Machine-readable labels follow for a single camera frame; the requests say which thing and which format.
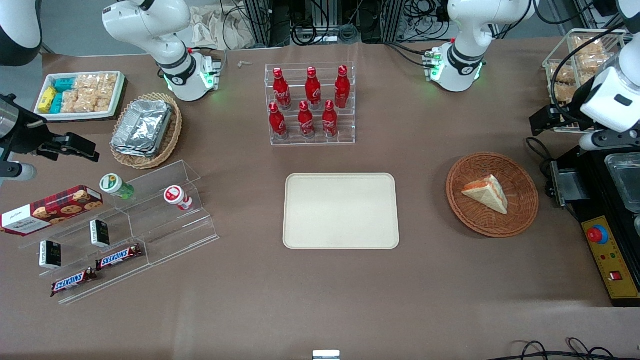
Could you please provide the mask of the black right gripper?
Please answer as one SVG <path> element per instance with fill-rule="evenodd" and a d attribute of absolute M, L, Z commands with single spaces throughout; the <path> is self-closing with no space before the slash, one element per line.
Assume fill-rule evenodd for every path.
<path fill-rule="evenodd" d="M 80 135 L 51 132 L 45 119 L 22 107 L 2 107 L 1 161 L 8 161 L 11 153 L 28 154 L 38 150 L 38 156 L 57 161 L 60 156 L 84 158 L 97 163 L 100 153 L 96 144 Z M 52 149 L 40 148 L 52 142 Z"/>

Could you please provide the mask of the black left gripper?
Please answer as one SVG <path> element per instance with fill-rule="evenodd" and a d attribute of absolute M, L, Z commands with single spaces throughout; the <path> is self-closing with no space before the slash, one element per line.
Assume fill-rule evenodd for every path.
<path fill-rule="evenodd" d="M 558 113 L 555 107 L 542 107 L 531 116 L 531 134 L 537 137 L 544 132 L 571 133 L 579 130 L 586 132 L 591 129 L 591 119 L 583 114 L 581 107 L 586 98 L 574 98 L 571 102 L 562 105 Z"/>

